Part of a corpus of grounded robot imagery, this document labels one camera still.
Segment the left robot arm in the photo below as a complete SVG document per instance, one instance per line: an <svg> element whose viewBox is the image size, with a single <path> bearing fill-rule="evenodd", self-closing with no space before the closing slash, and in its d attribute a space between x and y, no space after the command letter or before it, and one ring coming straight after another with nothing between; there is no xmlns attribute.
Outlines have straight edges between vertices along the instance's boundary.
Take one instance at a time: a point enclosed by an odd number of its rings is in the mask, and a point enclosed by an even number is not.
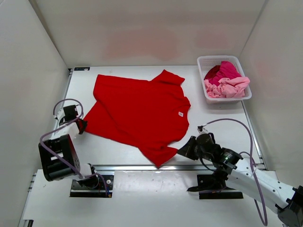
<svg viewBox="0 0 303 227"><path fill-rule="evenodd" d="M49 182L64 178L82 181L88 188L99 183L91 164L80 164L73 140L83 134L88 122L83 119L64 122L59 127L40 138L38 144L41 164L45 179Z"/></svg>

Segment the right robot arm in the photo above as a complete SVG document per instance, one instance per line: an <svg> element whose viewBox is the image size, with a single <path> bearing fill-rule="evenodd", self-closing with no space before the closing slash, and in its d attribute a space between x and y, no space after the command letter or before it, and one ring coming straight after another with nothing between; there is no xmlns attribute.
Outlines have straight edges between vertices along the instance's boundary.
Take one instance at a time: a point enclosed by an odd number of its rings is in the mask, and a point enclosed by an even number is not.
<svg viewBox="0 0 303 227"><path fill-rule="evenodd" d="M303 187L295 188L254 168L241 154L216 144L212 133L192 136L177 153L192 160L212 162L215 188L227 186L242 192L271 209L288 227L303 225Z"/></svg>

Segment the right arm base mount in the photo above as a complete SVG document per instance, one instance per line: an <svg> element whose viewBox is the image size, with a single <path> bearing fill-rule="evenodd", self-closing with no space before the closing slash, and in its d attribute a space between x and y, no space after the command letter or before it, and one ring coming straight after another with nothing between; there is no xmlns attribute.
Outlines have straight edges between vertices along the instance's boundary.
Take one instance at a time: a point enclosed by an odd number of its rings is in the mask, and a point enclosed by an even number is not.
<svg viewBox="0 0 303 227"><path fill-rule="evenodd" d="M197 175L197 185L189 187L187 192L197 192L200 200L243 199L242 192L226 186L224 180L214 175Z"/></svg>

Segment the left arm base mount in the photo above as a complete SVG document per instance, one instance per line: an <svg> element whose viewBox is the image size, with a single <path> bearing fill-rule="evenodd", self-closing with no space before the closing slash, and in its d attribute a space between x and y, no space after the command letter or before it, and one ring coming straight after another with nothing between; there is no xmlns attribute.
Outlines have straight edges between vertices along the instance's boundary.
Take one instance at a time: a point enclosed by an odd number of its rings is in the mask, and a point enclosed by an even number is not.
<svg viewBox="0 0 303 227"><path fill-rule="evenodd" d="M90 174L83 180L73 180L70 197L72 198L111 198L113 195L115 171L112 168L89 164Z"/></svg>

